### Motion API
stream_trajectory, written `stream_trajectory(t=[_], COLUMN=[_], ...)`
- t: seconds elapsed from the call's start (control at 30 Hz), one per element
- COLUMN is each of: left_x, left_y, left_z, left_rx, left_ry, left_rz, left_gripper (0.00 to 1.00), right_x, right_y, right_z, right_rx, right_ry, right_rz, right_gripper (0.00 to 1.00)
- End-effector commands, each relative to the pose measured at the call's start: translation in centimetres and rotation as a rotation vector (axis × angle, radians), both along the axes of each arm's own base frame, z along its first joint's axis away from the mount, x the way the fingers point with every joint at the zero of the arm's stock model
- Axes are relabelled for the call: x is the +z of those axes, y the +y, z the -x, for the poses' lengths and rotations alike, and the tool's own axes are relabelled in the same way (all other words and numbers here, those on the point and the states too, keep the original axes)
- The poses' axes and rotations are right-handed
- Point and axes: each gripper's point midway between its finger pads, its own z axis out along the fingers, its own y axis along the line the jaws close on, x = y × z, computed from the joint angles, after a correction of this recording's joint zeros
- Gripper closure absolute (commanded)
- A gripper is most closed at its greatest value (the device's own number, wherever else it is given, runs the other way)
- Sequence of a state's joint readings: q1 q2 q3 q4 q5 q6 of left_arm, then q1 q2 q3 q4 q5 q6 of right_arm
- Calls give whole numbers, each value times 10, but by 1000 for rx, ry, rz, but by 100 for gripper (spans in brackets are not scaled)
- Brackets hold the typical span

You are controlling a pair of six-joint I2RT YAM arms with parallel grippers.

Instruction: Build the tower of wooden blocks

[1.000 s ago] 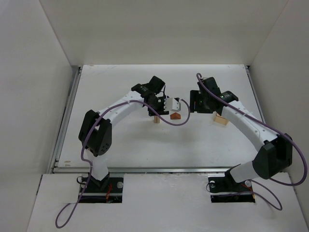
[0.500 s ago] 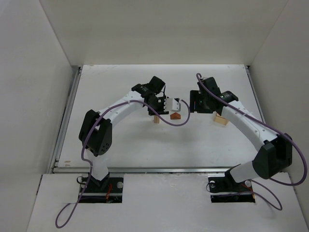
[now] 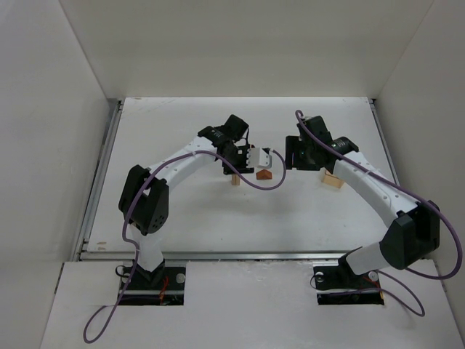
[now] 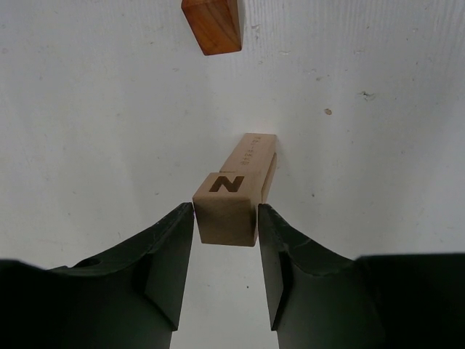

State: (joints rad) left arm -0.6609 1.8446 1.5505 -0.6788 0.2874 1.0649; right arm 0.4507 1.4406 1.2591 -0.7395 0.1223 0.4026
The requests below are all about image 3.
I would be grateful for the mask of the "long light wood block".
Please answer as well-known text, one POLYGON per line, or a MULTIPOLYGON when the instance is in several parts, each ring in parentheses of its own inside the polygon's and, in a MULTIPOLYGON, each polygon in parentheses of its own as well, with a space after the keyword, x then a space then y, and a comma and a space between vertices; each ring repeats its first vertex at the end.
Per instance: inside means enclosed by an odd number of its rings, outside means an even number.
POLYGON ((233 174, 231 176, 231 184, 232 185, 239 185, 239 183, 240 183, 239 177, 236 174, 233 174))

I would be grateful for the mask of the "dark orange triangular block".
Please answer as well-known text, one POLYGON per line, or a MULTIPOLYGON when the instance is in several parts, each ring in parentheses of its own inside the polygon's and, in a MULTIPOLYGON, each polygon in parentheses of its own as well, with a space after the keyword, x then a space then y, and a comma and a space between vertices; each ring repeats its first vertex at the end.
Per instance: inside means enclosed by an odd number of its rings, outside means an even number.
POLYGON ((256 173, 257 180, 271 180, 272 172, 267 169, 262 169, 256 173))

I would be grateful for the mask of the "wooden box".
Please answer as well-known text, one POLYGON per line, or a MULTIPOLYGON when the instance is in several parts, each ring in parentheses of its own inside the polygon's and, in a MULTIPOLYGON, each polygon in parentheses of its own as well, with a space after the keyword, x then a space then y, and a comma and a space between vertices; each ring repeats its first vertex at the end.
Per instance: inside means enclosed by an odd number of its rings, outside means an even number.
POLYGON ((341 189, 344 185, 344 181, 339 179, 334 174, 331 174, 328 170, 325 170, 321 178, 321 182, 325 185, 329 185, 336 189, 341 189))

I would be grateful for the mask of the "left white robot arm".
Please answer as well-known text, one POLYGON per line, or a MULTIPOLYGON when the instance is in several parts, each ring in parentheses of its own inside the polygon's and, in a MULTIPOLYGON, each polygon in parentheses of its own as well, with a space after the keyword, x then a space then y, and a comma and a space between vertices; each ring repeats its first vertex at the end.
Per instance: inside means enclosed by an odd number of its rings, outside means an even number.
POLYGON ((118 209, 131 227, 137 243, 138 261, 135 276, 146 288, 155 286, 164 274, 161 234, 158 232, 169 216, 169 194, 200 168, 217 160, 224 175, 254 172, 247 165, 250 143, 237 145, 248 138, 249 125, 230 115, 223 125, 203 128, 188 145, 151 167, 136 165, 129 170, 118 209))

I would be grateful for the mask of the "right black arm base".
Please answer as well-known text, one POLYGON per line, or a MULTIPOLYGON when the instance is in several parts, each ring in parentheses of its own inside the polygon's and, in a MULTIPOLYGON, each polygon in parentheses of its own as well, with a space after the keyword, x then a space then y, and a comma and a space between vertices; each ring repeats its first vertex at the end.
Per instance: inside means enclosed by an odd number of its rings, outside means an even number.
POLYGON ((354 274, 348 267, 314 264, 314 288, 318 305, 384 305, 376 271, 354 274))

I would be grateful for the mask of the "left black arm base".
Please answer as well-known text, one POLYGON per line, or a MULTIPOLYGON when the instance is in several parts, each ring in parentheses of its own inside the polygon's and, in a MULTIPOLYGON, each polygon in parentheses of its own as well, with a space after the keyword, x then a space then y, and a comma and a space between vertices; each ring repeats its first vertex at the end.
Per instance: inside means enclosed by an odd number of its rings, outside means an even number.
POLYGON ((132 266, 118 265, 116 275, 120 278, 118 295, 123 296, 119 305, 125 306, 181 306, 185 300, 186 265, 163 261, 152 273, 137 266, 125 292, 132 266))

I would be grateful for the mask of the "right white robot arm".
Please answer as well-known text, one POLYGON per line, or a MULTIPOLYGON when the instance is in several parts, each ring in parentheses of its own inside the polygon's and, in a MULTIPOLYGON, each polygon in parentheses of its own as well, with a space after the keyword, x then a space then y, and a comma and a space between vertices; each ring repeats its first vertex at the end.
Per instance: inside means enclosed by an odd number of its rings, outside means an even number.
POLYGON ((348 184, 380 216, 387 231, 379 242, 352 250, 329 272, 323 289, 350 288, 371 271, 405 270, 440 245, 438 208, 403 193, 346 137, 332 138, 321 116, 296 112, 302 159, 348 184))

